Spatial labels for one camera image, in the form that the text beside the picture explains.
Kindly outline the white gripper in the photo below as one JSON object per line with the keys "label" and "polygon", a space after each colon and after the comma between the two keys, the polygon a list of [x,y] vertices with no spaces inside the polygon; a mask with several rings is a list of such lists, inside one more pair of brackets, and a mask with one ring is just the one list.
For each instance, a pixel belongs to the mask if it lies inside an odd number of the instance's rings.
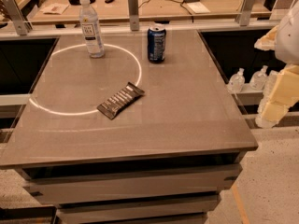
{"label": "white gripper", "polygon": [[278,26],[255,42],[254,48],[275,50],[279,60],[291,63],[270,75],[264,87],[255,123],[260,128],[272,128],[299,102],[299,1]]}

